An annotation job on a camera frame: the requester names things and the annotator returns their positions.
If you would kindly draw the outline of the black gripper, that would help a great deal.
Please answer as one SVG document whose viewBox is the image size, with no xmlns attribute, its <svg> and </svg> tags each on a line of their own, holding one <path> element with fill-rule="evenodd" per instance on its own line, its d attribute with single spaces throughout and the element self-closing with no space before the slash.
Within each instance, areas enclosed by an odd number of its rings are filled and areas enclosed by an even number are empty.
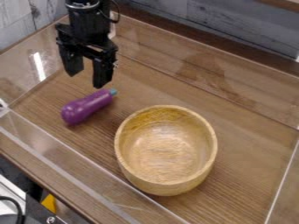
<svg viewBox="0 0 299 224">
<path fill-rule="evenodd" d="M 110 81 L 117 46 L 108 38 L 109 12 L 114 1 L 66 1 L 69 23 L 55 24 L 57 46 L 63 70 L 69 77 L 82 69 L 82 58 L 92 59 L 94 88 Z"/>
</svg>

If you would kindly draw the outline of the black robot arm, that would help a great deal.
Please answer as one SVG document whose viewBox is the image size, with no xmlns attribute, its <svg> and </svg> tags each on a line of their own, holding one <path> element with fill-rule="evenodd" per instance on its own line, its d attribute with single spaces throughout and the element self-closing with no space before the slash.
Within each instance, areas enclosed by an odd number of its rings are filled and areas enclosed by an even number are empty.
<svg viewBox="0 0 299 224">
<path fill-rule="evenodd" d="M 109 5 L 114 0 L 65 0 L 67 24 L 55 24 L 55 44 L 66 74 L 84 70 L 82 58 L 92 61 L 92 85 L 102 88 L 110 81 L 117 63 L 117 45 L 108 37 L 112 24 Z"/>
</svg>

